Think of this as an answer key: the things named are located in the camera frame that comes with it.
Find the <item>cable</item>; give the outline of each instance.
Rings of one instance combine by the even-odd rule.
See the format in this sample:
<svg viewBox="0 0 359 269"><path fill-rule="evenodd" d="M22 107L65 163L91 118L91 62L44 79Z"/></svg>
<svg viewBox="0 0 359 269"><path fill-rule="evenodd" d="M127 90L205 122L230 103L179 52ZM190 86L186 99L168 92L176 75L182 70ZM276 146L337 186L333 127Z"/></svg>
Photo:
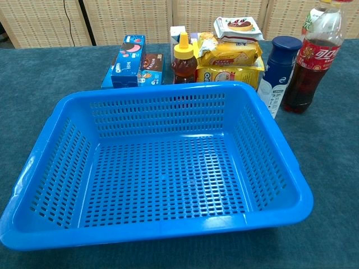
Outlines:
<svg viewBox="0 0 359 269"><path fill-rule="evenodd" d="M66 11L65 0L63 0L63 9L65 10L65 14L66 14L66 17L68 19L68 25L70 27L70 37L71 37L73 46L75 46L75 42L73 41L72 32L71 32L71 21L70 21L70 18L68 17L67 11Z"/></svg>

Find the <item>table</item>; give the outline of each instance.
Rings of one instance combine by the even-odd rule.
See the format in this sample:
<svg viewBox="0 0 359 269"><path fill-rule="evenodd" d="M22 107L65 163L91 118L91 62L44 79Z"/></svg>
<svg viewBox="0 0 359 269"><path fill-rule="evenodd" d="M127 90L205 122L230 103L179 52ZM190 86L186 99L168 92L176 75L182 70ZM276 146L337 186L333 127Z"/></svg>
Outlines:
<svg viewBox="0 0 359 269"><path fill-rule="evenodd" d="M271 50L262 42L264 61ZM359 268L359 40L346 40L303 115L276 121L301 165L314 209L276 229L36 252L0 246L0 268ZM55 104L99 89L118 46L0 49L0 212ZM169 45L166 83L172 81Z"/></svg>

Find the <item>woven wall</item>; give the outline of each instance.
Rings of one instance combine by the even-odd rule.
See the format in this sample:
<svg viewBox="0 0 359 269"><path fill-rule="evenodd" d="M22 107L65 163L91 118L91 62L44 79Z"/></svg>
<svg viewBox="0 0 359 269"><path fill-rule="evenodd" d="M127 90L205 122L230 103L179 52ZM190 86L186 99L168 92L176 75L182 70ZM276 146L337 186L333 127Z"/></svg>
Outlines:
<svg viewBox="0 0 359 269"><path fill-rule="evenodd" d="M76 46L91 45L77 0L66 0ZM63 1L1 0L0 21L15 48L73 46Z"/></svg>
<svg viewBox="0 0 359 269"><path fill-rule="evenodd" d="M308 12L318 1L269 0L263 33L271 40L278 35L301 35L302 25ZM359 0L346 4L347 38L359 37Z"/></svg>
<svg viewBox="0 0 359 269"><path fill-rule="evenodd" d="M146 35L147 43L168 43L171 0L84 0L97 45L122 44L127 34Z"/></svg>
<svg viewBox="0 0 359 269"><path fill-rule="evenodd" d="M252 16L262 27L268 0L173 0L173 24L185 25L195 33L214 31L213 22L219 17Z"/></svg>

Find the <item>plastic bottle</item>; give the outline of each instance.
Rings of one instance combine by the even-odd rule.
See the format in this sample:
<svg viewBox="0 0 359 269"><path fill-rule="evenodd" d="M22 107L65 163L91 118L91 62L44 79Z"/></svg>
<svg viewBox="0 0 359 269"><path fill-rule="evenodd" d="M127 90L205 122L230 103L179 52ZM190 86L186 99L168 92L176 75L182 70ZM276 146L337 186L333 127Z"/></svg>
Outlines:
<svg viewBox="0 0 359 269"><path fill-rule="evenodd" d="M194 57L193 46L188 43L187 32L181 32L179 43L174 46L174 83L195 82L197 59Z"/></svg>
<svg viewBox="0 0 359 269"><path fill-rule="evenodd" d="M331 0L320 0L319 3L308 13L302 27L301 40L304 40L309 27L330 7Z"/></svg>
<svg viewBox="0 0 359 269"><path fill-rule="evenodd" d="M273 48L258 87L258 95L275 118L302 41L292 36L277 36L272 40L272 44Z"/></svg>
<svg viewBox="0 0 359 269"><path fill-rule="evenodd" d="M310 27L299 51L293 77L286 89L282 107L286 111L303 113L312 103L315 90L329 69L344 40L342 3L334 0Z"/></svg>

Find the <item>basket bottom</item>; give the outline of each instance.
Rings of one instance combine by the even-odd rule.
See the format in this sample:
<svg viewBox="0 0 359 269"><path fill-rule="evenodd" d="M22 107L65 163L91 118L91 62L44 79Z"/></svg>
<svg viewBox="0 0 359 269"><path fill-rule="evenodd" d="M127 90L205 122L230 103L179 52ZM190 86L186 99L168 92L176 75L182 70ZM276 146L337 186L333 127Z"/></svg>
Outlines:
<svg viewBox="0 0 359 269"><path fill-rule="evenodd" d="M248 211L229 134L101 143L80 226L122 225Z"/></svg>

